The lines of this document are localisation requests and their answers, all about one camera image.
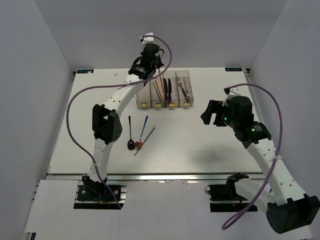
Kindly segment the pink handled fork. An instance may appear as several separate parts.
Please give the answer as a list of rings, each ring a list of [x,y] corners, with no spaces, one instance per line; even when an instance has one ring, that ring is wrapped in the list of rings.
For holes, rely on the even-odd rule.
[[[190,101],[191,100],[191,93],[192,93],[190,79],[188,77],[184,76],[183,81],[184,81],[186,96],[187,96],[188,100]]]

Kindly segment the black knife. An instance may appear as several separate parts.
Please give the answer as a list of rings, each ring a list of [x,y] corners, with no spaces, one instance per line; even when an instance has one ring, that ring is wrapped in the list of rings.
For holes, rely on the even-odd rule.
[[[169,100],[169,86],[167,83],[167,80],[164,78],[163,79],[163,85],[164,85],[164,93],[165,93],[165,100],[168,101]]]

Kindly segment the orange chopstick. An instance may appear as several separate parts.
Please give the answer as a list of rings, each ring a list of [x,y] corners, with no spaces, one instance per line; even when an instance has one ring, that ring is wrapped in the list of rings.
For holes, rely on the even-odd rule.
[[[158,70],[158,73],[159,73],[160,84],[161,84],[161,90],[162,90],[162,92],[164,92],[163,80],[162,80],[162,76],[161,76],[160,68],[158,68],[157,70]]]
[[[160,99],[162,100],[162,102],[163,102],[163,104],[164,104],[165,101],[163,100],[163,97],[162,97],[162,95],[161,95],[161,91],[160,91],[158,82],[157,82],[157,80],[154,80],[154,82],[155,82],[155,86],[156,86],[156,89],[157,89],[157,93],[158,93]]]

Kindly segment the blue knife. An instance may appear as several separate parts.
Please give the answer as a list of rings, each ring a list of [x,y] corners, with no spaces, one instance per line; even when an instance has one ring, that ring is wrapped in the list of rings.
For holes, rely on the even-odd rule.
[[[168,101],[170,103],[172,101],[172,82],[170,78],[168,78]]]

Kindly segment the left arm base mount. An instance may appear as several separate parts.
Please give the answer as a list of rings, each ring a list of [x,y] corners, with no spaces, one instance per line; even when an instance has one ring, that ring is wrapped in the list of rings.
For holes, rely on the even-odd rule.
[[[126,198],[126,186],[111,184],[109,188],[89,176],[82,176],[82,184],[76,190],[75,210],[120,210]]]

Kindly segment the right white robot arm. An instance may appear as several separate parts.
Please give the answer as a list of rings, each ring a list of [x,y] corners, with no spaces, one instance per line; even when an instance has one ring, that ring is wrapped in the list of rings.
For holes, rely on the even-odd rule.
[[[266,126],[254,120],[253,105],[246,96],[234,96],[226,101],[210,100],[200,116],[208,125],[212,115],[217,127],[230,127],[263,172],[272,192],[261,190],[247,175],[227,178],[226,195],[236,200],[240,196],[252,201],[266,215],[271,228],[283,234],[310,225],[320,209],[317,196],[309,196],[295,181],[276,148]]]

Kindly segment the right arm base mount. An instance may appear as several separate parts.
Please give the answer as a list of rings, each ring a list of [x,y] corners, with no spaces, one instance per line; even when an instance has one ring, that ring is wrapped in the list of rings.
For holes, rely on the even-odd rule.
[[[225,184],[210,184],[204,188],[209,195],[211,213],[238,213],[249,205],[249,201],[236,193],[235,183],[248,179],[244,173],[236,173],[226,179]]]

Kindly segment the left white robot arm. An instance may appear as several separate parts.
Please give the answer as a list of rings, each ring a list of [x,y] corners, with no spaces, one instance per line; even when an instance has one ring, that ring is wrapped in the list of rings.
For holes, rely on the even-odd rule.
[[[94,136],[94,162],[90,171],[82,177],[88,193],[96,200],[103,199],[110,191],[105,186],[107,165],[112,146],[122,133],[120,117],[132,98],[144,88],[145,82],[132,85],[133,82],[147,80],[163,66],[160,57],[161,48],[155,43],[147,43],[141,56],[132,64],[124,81],[104,104],[96,104],[92,109],[92,130]]]

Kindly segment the black handled fork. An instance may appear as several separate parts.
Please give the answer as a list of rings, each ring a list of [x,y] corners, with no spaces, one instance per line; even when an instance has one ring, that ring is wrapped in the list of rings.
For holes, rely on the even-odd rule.
[[[177,77],[177,85],[180,87],[185,100],[187,102],[189,102],[188,95],[187,95],[185,89],[183,88],[183,84],[182,84],[181,79],[179,77]]]

